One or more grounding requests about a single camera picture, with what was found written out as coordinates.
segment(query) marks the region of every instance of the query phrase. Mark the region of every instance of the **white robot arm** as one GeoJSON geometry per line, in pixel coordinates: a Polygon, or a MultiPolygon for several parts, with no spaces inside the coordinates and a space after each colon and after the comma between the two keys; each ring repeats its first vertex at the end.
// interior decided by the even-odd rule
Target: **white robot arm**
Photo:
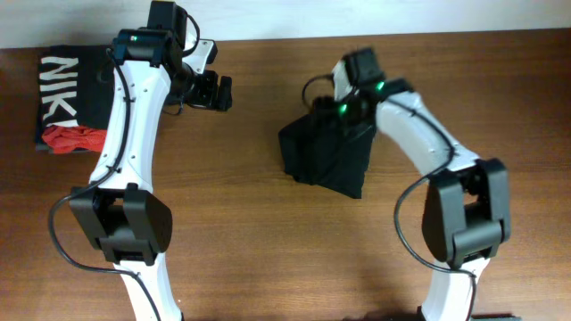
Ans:
{"type": "Polygon", "coordinates": [[[434,264],[420,258],[400,231],[398,209],[409,191],[395,210],[395,225],[403,244],[415,258],[434,269],[426,300],[413,319],[469,320],[477,281],[499,244],[510,235],[506,169],[498,160],[480,160],[462,146],[404,79],[385,80],[372,50],[345,55],[334,67],[332,78],[333,108],[340,111],[341,122],[355,128],[374,123],[413,162],[423,176],[418,182],[430,181],[423,235],[436,257],[434,264]],[[465,205],[464,192],[477,195],[477,202],[465,205]]]}
{"type": "Polygon", "coordinates": [[[205,69],[217,54],[216,44],[199,40],[199,33],[184,9],[153,1],[146,28],[123,29],[113,39],[108,54],[115,65],[114,100],[103,151],[90,185],[75,188],[50,211],[50,235],[61,255],[77,268],[120,274],[137,320],[184,319],[166,268],[172,216],[152,194],[162,108],[179,104],[182,109],[186,103],[226,111],[232,104],[231,79],[222,77],[219,86],[216,72],[205,69]],[[196,37],[186,33],[187,18],[196,37]],[[115,269],[84,266],[65,253],[54,232],[54,213],[67,200],[89,242],[115,269]]]}

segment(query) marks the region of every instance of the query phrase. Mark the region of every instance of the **red fabric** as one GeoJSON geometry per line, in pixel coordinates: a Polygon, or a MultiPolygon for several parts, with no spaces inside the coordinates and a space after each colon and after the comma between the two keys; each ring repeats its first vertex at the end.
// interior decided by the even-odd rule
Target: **red fabric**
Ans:
{"type": "Polygon", "coordinates": [[[92,129],[83,126],[65,128],[51,126],[44,131],[42,139],[54,150],[54,153],[73,152],[76,148],[101,152],[105,143],[107,130],[92,129]]]}

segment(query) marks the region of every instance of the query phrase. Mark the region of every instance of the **wooden table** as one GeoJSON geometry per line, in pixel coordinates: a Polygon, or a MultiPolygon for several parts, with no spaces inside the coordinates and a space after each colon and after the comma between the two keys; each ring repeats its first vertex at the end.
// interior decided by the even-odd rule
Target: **wooden table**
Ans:
{"type": "MultiPolygon", "coordinates": [[[[174,215],[168,266],[186,317],[340,320],[412,312],[426,297],[431,272],[392,220],[418,174],[392,141],[375,141],[359,201],[283,173],[277,132],[305,113],[302,85],[365,45],[465,146],[509,168],[513,235],[484,272],[476,313],[568,320],[569,29],[219,43],[213,69],[234,79],[234,107],[164,116],[153,160],[155,194],[174,215]]],[[[77,270],[49,241],[49,207],[86,183],[98,156],[34,151],[37,54],[0,52],[0,319],[132,320],[117,276],[77,270]]],[[[411,195],[402,224],[429,257],[424,197],[411,195]]],[[[73,257],[108,266],[68,209],[56,225],[73,257]]]]}

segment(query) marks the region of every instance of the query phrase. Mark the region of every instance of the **black cable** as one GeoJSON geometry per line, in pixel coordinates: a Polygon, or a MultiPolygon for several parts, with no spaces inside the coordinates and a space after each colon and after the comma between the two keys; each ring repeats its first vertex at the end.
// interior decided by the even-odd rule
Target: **black cable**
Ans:
{"type": "Polygon", "coordinates": [[[157,309],[156,305],[154,304],[153,297],[151,297],[151,293],[149,293],[145,284],[143,283],[143,281],[141,280],[141,278],[139,277],[138,274],[131,272],[131,271],[118,270],[118,269],[114,269],[114,268],[90,267],[90,266],[78,263],[76,260],[72,259],[70,257],[70,255],[63,249],[62,245],[60,244],[60,241],[57,238],[57,235],[55,234],[54,218],[55,218],[55,214],[56,214],[57,210],[60,209],[61,206],[63,204],[65,204],[66,202],[68,202],[69,200],[72,200],[72,199],[80,196],[81,194],[92,191],[93,189],[97,188],[100,184],[102,184],[104,181],[106,181],[109,177],[111,177],[115,171],[119,170],[119,165],[120,165],[120,162],[123,158],[123,154],[125,152],[125,147],[127,145],[127,139],[128,139],[130,115],[131,115],[131,96],[130,96],[130,93],[128,90],[128,85],[127,85],[127,80],[125,79],[125,75],[123,75],[123,72],[121,71],[121,69],[119,67],[119,64],[115,60],[115,57],[113,57],[111,49],[107,49],[107,55],[111,58],[113,65],[115,66],[115,69],[117,70],[117,73],[119,74],[119,78],[121,80],[121,84],[123,85],[123,89],[125,92],[125,126],[123,127],[123,135],[121,138],[119,153],[117,155],[117,158],[115,159],[115,162],[113,163],[112,166],[108,167],[109,171],[103,177],[99,178],[98,180],[96,180],[94,182],[91,182],[88,186],[79,189],[75,193],[71,193],[67,196],[62,197],[59,201],[57,201],[52,206],[52,208],[49,211],[49,215],[48,215],[47,228],[48,228],[48,231],[50,233],[52,243],[55,246],[55,249],[72,266],[74,266],[76,268],[80,268],[80,269],[85,270],[85,271],[89,271],[89,272],[125,275],[125,276],[131,276],[133,279],[135,279],[135,281],[137,281],[139,286],[141,286],[141,290],[143,290],[143,292],[145,293],[146,298],[149,300],[149,303],[151,304],[151,307],[153,308],[153,311],[154,311],[154,314],[157,318],[157,321],[161,321],[161,316],[159,315],[159,310],[157,309]]]}
{"type": "Polygon", "coordinates": [[[307,107],[307,109],[309,111],[311,111],[311,105],[307,102],[307,99],[305,98],[305,92],[307,91],[307,88],[311,85],[312,82],[319,80],[319,79],[327,79],[329,81],[331,81],[333,83],[333,74],[326,74],[326,75],[319,75],[319,76],[315,76],[314,78],[311,78],[310,80],[308,80],[305,85],[303,86],[303,90],[302,90],[302,100],[303,100],[303,104],[305,105],[305,107],[307,107]]]}
{"type": "Polygon", "coordinates": [[[406,238],[404,237],[404,233],[402,232],[401,224],[399,223],[399,212],[401,210],[402,203],[407,198],[407,196],[409,196],[409,194],[412,193],[412,191],[414,191],[417,187],[419,187],[420,185],[423,185],[432,175],[435,175],[435,174],[441,172],[442,170],[446,169],[452,163],[452,160],[454,159],[454,155],[456,154],[456,149],[454,148],[454,145],[452,144],[452,142],[450,141],[448,136],[445,135],[443,133],[443,131],[439,127],[437,127],[425,115],[423,115],[421,113],[417,113],[417,111],[415,111],[414,109],[412,109],[408,106],[405,106],[402,103],[396,102],[395,100],[387,99],[386,101],[404,109],[405,111],[410,112],[411,117],[416,116],[416,117],[422,119],[431,129],[433,129],[434,132],[436,132],[436,134],[438,134],[443,139],[443,141],[448,146],[448,158],[444,162],[444,164],[439,166],[437,169],[431,171],[430,173],[419,178],[416,182],[414,182],[412,185],[407,187],[407,189],[405,189],[404,192],[402,192],[401,196],[399,196],[398,201],[394,205],[394,214],[393,214],[393,216],[394,216],[394,227],[396,228],[396,234],[399,236],[399,239],[401,240],[402,245],[404,245],[404,247],[407,249],[407,251],[410,253],[410,255],[412,255],[412,257],[414,259],[416,259],[418,262],[420,262],[425,267],[431,268],[435,271],[442,272],[442,273],[463,274],[463,275],[467,275],[468,277],[470,277],[470,280],[472,283],[472,297],[470,299],[470,308],[468,310],[468,315],[466,317],[466,321],[469,321],[470,318],[472,317],[472,312],[474,310],[474,305],[476,302],[476,287],[477,287],[476,275],[474,273],[472,273],[470,271],[466,271],[466,270],[461,270],[461,269],[453,270],[451,268],[438,267],[435,264],[430,263],[427,260],[421,258],[420,255],[418,255],[418,253],[416,253],[412,249],[412,247],[410,247],[410,244],[407,242],[406,238]]]}
{"type": "Polygon", "coordinates": [[[198,27],[198,23],[196,23],[193,16],[191,16],[190,14],[187,13],[186,17],[190,20],[190,22],[193,23],[194,30],[196,31],[196,41],[194,42],[194,45],[192,48],[182,52],[183,57],[187,57],[189,54],[193,53],[194,50],[196,50],[196,47],[198,47],[198,43],[200,42],[200,28],[198,27]]]}

